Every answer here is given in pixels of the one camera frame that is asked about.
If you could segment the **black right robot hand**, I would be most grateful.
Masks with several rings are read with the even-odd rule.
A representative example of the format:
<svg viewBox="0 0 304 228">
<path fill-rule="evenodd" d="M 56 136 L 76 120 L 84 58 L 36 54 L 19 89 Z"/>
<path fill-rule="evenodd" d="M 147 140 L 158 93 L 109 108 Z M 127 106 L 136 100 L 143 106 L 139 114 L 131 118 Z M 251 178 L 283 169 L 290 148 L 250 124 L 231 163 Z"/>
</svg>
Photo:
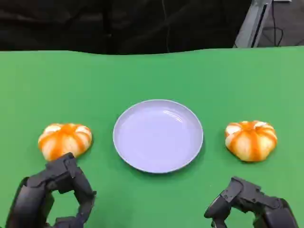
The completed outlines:
<svg viewBox="0 0 304 228">
<path fill-rule="evenodd" d="M 255 215 L 255 228 L 297 228 L 298 223 L 283 198 L 271 197 L 261 187 L 239 177 L 232 177 L 229 185 L 213 200 L 204 217 L 212 219 L 213 228 L 226 228 L 225 220 L 235 208 Z"/>
</svg>

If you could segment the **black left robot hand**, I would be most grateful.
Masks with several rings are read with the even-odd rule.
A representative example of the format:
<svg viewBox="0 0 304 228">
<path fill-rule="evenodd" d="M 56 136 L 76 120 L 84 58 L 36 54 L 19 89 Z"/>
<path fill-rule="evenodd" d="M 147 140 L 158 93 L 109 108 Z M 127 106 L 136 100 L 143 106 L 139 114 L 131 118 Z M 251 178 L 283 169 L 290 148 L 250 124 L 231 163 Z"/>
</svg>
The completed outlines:
<svg viewBox="0 0 304 228">
<path fill-rule="evenodd" d="M 55 228 L 82 228 L 95 203 L 96 191 L 72 153 L 67 153 L 46 164 L 43 171 L 25 177 L 19 184 L 10 207 L 7 228 L 49 228 L 48 215 L 54 203 L 52 193 L 73 191 L 79 203 L 75 216 L 57 218 Z"/>
</svg>

